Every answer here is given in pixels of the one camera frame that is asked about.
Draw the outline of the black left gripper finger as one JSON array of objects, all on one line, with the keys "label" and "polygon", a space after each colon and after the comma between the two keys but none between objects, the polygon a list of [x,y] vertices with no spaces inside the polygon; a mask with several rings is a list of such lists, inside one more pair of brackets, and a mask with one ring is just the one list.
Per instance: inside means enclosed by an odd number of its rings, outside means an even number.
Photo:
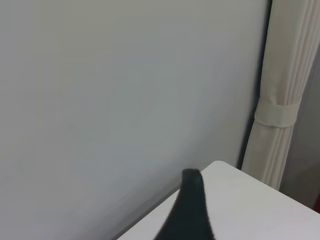
[{"label": "black left gripper finger", "polygon": [[207,204],[204,180],[200,170],[186,168],[173,207],[156,240],[214,240]]}]

